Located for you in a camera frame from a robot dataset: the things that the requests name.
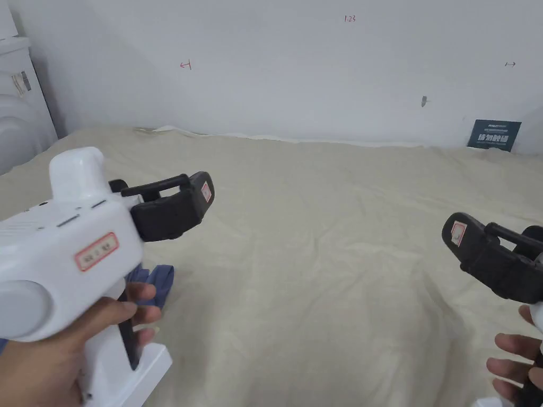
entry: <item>controller grip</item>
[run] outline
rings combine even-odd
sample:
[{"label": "controller grip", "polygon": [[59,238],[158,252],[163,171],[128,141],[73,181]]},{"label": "controller grip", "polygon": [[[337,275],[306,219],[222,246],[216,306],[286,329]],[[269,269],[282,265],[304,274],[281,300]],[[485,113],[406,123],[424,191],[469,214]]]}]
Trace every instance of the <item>controller grip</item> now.
[{"label": "controller grip", "polygon": [[[535,358],[533,366],[543,368],[543,355],[541,354],[541,351],[538,352],[538,356]],[[536,387],[529,378],[526,378],[524,387],[520,391],[519,398],[515,403],[515,407],[541,407],[542,404],[543,390]]]},{"label": "controller grip", "polygon": [[[119,301],[128,301],[127,291],[124,290]],[[140,349],[137,344],[137,336],[132,326],[132,320],[126,320],[119,324],[119,331],[121,331],[121,338],[123,339],[124,349],[126,349],[128,361],[132,370],[136,370],[140,364]]]}]

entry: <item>wall mark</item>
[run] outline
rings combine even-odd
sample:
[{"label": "wall mark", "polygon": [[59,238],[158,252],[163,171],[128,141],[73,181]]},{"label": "wall mark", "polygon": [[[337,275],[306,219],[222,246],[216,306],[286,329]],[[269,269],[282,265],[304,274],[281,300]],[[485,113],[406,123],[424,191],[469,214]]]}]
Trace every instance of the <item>wall mark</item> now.
[{"label": "wall mark", "polygon": [[182,63],[181,64],[181,68],[184,68],[186,66],[188,66],[189,69],[192,71],[191,60],[188,60],[188,63]]}]

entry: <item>white wall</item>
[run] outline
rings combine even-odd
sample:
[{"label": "white wall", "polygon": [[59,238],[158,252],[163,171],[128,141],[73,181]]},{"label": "white wall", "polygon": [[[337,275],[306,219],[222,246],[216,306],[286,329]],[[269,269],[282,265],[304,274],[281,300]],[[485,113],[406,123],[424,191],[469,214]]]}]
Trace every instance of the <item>white wall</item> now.
[{"label": "white wall", "polygon": [[499,119],[522,121],[518,151],[543,152],[541,0],[10,3],[60,133],[173,124],[460,146],[475,119]]}]

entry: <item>finger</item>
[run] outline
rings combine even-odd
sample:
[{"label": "finger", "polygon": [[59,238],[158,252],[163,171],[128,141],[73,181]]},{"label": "finger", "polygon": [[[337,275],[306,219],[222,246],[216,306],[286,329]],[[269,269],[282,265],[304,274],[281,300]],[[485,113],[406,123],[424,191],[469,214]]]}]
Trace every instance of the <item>finger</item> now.
[{"label": "finger", "polygon": [[539,353],[541,341],[524,335],[497,334],[494,340],[498,348],[534,360]]},{"label": "finger", "polygon": [[532,313],[530,312],[530,307],[526,304],[523,304],[519,307],[519,314],[522,316],[522,319],[524,319],[526,322],[531,323],[534,325],[534,321],[532,320]]},{"label": "finger", "polygon": [[128,283],[127,295],[130,301],[152,300],[156,295],[156,287],[147,283]]},{"label": "finger", "polygon": [[140,329],[136,332],[137,344],[142,347],[150,343],[155,337],[155,330],[152,328]]},{"label": "finger", "polygon": [[140,325],[143,323],[153,323],[158,321],[162,317],[162,311],[159,307],[146,306],[138,307],[136,314],[132,317],[133,325]]},{"label": "finger", "polygon": [[500,396],[509,400],[512,403],[515,402],[520,391],[520,387],[500,379],[494,379],[492,381],[492,386],[494,386],[494,389],[498,392]]},{"label": "finger", "polygon": [[528,372],[528,377],[530,377],[530,381],[535,384],[536,387],[543,390],[543,369],[540,367],[532,367]]},{"label": "finger", "polygon": [[487,369],[490,373],[517,383],[524,383],[531,368],[532,365],[514,362],[509,359],[489,358],[487,360]]},{"label": "finger", "polygon": [[117,325],[132,318],[136,310],[137,305],[133,302],[120,302],[113,298],[102,297],[64,330],[63,335],[83,345],[108,326]]}]

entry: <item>wrinkled fabric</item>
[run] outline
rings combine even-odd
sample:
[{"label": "wrinkled fabric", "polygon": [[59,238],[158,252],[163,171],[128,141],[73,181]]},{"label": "wrinkled fabric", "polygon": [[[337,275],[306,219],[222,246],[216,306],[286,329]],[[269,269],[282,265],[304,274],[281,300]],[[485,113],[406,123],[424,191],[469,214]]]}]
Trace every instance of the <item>wrinkled fabric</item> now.
[{"label": "wrinkled fabric", "polygon": [[156,288],[156,295],[151,300],[138,301],[138,305],[142,306],[157,306],[160,309],[164,308],[166,298],[172,288],[174,277],[173,266],[160,264],[155,267],[153,272],[144,269],[141,264],[129,272],[126,276],[127,282],[139,282],[152,284]]},{"label": "wrinkled fabric", "polygon": [[176,273],[156,336],[173,365],[147,406],[468,406],[494,394],[495,334],[537,336],[441,228],[458,211],[541,224],[538,157],[88,129],[0,177],[0,217],[50,197],[50,159],[88,145],[108,179],[205,170],[216,188],[199,226],[145,245],[145,267]]}]

